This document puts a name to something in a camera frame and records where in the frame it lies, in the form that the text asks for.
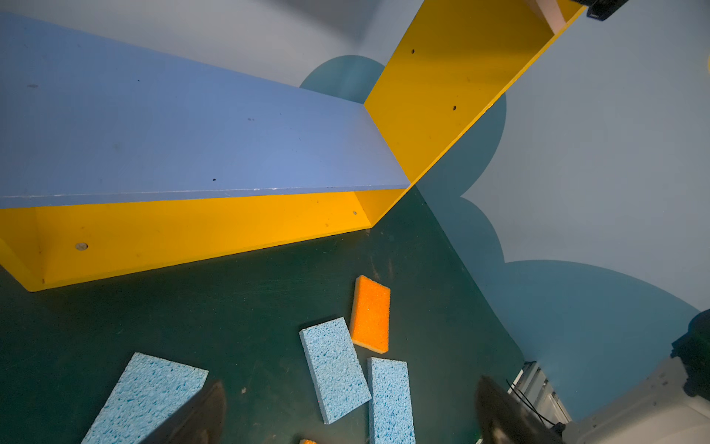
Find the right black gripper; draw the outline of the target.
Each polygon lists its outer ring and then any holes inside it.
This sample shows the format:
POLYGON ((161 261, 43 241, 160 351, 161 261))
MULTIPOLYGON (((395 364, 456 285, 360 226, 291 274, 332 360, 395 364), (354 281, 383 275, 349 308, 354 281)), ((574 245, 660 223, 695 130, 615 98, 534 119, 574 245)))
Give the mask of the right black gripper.
POLYGON ((628 0, 576 0, 582 6, 587 7, 587 17, 593 20, 605 21, 628 0))

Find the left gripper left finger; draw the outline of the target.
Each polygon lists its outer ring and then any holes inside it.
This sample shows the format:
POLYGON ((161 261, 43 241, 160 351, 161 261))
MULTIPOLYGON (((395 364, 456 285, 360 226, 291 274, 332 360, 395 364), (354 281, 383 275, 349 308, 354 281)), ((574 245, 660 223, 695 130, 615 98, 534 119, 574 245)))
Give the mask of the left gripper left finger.
POLYGON ((227 396, 221 380, 211 381, 141 444, 218 443, 227 412, 227 396))

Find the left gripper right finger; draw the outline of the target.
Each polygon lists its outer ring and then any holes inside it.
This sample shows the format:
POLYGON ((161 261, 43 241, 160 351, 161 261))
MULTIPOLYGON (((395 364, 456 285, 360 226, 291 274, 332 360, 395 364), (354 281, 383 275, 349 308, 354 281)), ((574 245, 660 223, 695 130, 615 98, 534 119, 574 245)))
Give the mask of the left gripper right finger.
POLYGON ((477 383, 475 410, 482 443, 563 443, 560 434, 545 427, 491 377, 483 376, 477 383))

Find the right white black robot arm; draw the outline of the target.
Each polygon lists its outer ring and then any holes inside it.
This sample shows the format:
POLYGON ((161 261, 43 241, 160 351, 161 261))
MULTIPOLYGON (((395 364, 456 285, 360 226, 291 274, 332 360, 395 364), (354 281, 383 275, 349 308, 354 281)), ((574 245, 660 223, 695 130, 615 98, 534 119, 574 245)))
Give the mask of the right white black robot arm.
POLYGON ((585 50, 581 138, 588 244, 571 260, 619 280, 597 310, 607 376, 631 382, 569 428, 572 442, 709 440, 709 401, 690 362, 709 316, 709 50, 706 1, 596 4, 571 31, 585 50))

